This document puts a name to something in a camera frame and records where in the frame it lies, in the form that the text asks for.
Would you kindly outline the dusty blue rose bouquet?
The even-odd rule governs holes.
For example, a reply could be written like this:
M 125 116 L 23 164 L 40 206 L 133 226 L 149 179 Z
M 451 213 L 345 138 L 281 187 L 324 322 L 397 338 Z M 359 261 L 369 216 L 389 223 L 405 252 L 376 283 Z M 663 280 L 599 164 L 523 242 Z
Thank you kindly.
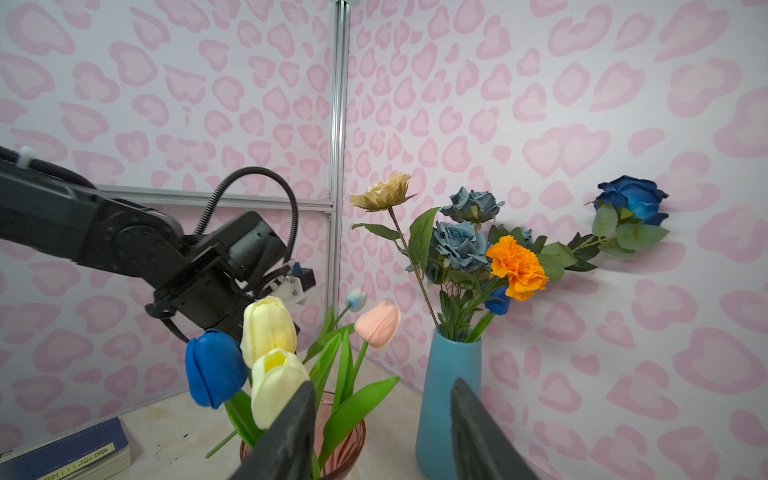
M 469 313 L 467 306 L 479 284 L 490 277 L 491 262 L 486 257 L 490 246 L 500 237 L 512 235 L 530 249 L 530 235 L 525 232 L 513 234 L 495 225 L 488 232 L 483 231 L 484 225 L 495 219 L 503 205 L 487 191 L 462 187 L 450 196 L 450 203 L 439 210 L 448 220 L 437 222 L 433 227 L 426 279 L 439 288 L 437 331 L 447 339 L 466 343 L 471 329 L 487 313 L 484 306 Z

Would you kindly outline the dark blue tulip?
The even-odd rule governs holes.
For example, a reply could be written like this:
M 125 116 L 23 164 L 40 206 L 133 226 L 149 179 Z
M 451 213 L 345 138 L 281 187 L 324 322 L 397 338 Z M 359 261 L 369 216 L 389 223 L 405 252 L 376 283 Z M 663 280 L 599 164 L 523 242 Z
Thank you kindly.
M 196 404 L 225 407 L 236 433 L 248 447 L 261 439 L 251 413 L 251 397 L 243 387 L 249 378 L 240 345 L 215 329 L 191 339 L 186 346 L 185 368 L 189 392 Z
M 511 304 L 511 298 L 506 294 L 506 292 L 506 287 L 500 287 L 491 293 L 488 299 L 484 302 L 485 308 L 494 315 L 506 315 Z

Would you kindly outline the cream pink tulip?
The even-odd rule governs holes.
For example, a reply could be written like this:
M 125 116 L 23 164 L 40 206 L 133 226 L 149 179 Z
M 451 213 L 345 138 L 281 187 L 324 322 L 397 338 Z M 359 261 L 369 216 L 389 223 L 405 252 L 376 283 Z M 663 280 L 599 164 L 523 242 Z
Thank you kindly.
M 383 301 L 361 315 L 354 324 L 354 332 L 363 341 L 356 360 L 352 358 L 349 335 L 342 340 L 342 354 L 337 378 L 334 407 L 349 399 L 353 392 L 362 361 L 369 346 L 381 349 L 394 338 L 401 322 L 401 310 L 396 305 Z

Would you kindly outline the white tulip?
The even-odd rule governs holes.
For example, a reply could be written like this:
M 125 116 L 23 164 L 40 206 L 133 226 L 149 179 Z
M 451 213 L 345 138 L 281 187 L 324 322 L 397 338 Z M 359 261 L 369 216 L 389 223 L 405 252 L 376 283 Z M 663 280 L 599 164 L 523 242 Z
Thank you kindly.
M 281 299 L 267 296 L 245 309 L 240 346 L 249 369 L 274 349 L 297 351 L 296 326 Z

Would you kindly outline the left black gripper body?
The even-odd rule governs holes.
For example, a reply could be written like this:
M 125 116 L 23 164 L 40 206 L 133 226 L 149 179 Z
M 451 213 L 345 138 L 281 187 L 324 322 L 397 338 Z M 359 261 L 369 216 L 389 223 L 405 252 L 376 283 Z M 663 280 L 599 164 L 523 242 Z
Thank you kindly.
M 187 236 L 195 243 L 170 280 L 155 290 L 146 313 L 184 342 L 187 336 L 173 321 L 178 313 L 205 331 L 215 329 L 241 340 L 246 307 L 266 297 L 270 283 L 299 271 L 292 259 L 298 220 L 298 212 L 292 211 L 287 242 L 253 211 L 211 234 Z

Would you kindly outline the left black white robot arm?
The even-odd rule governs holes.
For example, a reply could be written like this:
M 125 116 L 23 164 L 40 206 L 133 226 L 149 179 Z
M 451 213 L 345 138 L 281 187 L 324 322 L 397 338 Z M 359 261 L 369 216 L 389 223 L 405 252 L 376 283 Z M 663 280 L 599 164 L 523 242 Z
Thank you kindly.
M 287 194 L 287 241 L 256 212 L 206 230 L 227 188 L 247 175 L 277 182 Z M 288 183 L 263 167 L 241 168 L 211 195 L 195 231 L 174 218 L 98 190 L 66 168 L 1 151 L 1 237 L 95 270 L 141 278 L 154 290 L 146 313 L 180 340 L 173 318 L 181 313 L 198 327 L 235 340 L 248 305 L 268 295 L 301 303 L 316 285 L 314 273 L 293 260 L 299 211 Z

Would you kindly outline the orange carnation stem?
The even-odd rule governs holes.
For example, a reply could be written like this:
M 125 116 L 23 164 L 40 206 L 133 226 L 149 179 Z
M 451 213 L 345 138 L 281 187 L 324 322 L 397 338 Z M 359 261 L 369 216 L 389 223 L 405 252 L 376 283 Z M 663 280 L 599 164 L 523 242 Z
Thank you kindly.
M 469 313 L 475 313 L 484 306 L 490 294 L 500 287 L 507 288 L 506 294 L 511 301 L 524 302 L 533 298 L 536 292 L 545 290 L 549 283 L 537 255 L 519 244 L 512 235 L 500 237 L 487 250 L 486 257 L 491 262 L 490 277 L 485 283 L 480 283 L 479 289 L 473 293 L 467 306 Z M 495 316 L 487 310 L 465 342 L 477 342 Z

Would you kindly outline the blue book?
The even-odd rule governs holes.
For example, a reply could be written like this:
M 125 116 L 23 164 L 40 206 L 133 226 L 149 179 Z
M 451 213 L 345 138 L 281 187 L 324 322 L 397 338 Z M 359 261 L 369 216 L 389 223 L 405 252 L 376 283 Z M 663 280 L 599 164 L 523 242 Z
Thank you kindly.
M 131 466 L 129 440 L 115 417 L 1 464 L 1 478 L 110 479 Z

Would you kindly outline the light blue tulip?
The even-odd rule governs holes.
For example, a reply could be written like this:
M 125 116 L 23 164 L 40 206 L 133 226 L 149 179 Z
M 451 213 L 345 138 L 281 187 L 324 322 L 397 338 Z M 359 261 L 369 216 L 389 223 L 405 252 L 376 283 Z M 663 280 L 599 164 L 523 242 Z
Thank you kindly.
M 361 289 L 354 289 L 345 297 L 345 306 L 340 313 L 336 313 L 334 308 L 330 307 L 325 316 L 320 335 L 307 350 L 303 362 L 307 363 L 320 354 L 326 347 L 326 344 L 345 329 L 345 326 L 341 325 L 341 320 L 344 316 L 349 312 L 356 313 L 361 311 L 366 303 L 367 294 Z

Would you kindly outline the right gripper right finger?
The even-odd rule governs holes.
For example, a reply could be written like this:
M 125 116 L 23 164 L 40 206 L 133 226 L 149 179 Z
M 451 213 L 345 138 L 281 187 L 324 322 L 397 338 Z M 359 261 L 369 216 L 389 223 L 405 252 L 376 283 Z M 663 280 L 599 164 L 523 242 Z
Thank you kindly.
M 538 480 L 468 383 L 451 388 L 451 438 L 459 480 Z

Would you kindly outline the cream sunflower stem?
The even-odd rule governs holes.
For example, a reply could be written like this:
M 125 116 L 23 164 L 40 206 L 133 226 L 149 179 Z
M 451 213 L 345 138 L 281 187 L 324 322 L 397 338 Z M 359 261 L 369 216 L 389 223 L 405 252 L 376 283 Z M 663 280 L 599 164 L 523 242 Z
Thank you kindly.
M 420 214 L 409 227 L 409 236 L 405 237 L 394 208 L 414 197 L 414 195 L 408 194 L 410 178 L 409 174 L 395 172 L 388 180 L 376 183 L 365 193 L 350 197 L 351 205 L 365 212 L 387 212 L 394 224 L 393 229 L 381 224 L 372 223 L 353 224 L 351 229 L 364 228 L 369 233 L 392 241 L 397 250 L 408 258 L 411 270 L 417 278 L 433 323 L 435 326 L 438 326 L 438 317 L 429 300 L 425 288 L 425 280 L 429 248 L 433 238 L 433 227 L 439 207 L 431 208 Z

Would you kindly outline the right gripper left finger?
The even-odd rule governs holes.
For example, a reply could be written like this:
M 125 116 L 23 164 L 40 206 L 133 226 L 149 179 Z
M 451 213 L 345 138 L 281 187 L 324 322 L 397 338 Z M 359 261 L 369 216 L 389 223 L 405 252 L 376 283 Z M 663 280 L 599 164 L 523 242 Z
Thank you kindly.
M 315 389 L 306 381 L 230 479 L 309 479 L 315 420 Z

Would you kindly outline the teal ceramic vase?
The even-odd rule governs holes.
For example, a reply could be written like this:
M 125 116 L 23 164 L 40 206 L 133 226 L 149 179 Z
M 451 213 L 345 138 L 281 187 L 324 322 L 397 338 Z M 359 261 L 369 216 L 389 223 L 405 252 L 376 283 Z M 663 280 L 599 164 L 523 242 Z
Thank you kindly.
M 482 383 L 482 343 L 456 342 L 436 332 L 431 343 L 415 455 L 428 479 L 456 479 L 451 437 L 451 389 L 464 379 L 474 393 Z

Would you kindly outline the red glass vase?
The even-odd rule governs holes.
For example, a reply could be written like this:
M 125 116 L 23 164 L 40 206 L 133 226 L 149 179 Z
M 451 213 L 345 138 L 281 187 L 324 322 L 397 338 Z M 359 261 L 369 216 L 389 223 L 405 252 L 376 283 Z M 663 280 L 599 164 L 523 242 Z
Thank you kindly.
M 365 417 L 390 391 L 389 387 L 370 385 L 333 409 L 333 404 L 326 402 L 324 395 L 317 394 L 315 389 L 314 453 L 309 479 L 343 479 L 347 476 L 366 440 Z M 243 440 L 242 444 L 250 452 L 241 454 L 241 464 L 254 448 L 248 447 Z

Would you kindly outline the blue rose stem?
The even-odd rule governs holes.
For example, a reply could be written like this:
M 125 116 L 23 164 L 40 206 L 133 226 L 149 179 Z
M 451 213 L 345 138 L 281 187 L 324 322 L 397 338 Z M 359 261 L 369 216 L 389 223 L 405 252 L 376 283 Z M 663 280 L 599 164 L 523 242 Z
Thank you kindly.
M 552 242 L 538 253 L 539 263 L 550 281 L 565 272 L 589 272 L 597 268 L 599 255 L 628 260 L 642 250 L 661 243 L 668 235 L 662 222 L 668 215 L 660 210 L 668 194 L 651 180 L 621 176 L 598 185 L 600 194 L 591 232 L 577 233 L 568 243 Z

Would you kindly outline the yellow tulip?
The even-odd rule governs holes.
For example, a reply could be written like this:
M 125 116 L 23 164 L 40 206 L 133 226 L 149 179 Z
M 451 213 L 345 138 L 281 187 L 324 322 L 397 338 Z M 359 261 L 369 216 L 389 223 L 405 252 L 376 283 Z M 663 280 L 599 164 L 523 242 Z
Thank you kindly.
M 271 427 L 298 388 L 310 380 L 297 355 L 281 348 L 258 358 L 251 375 L 252 417 L 261 430 Z

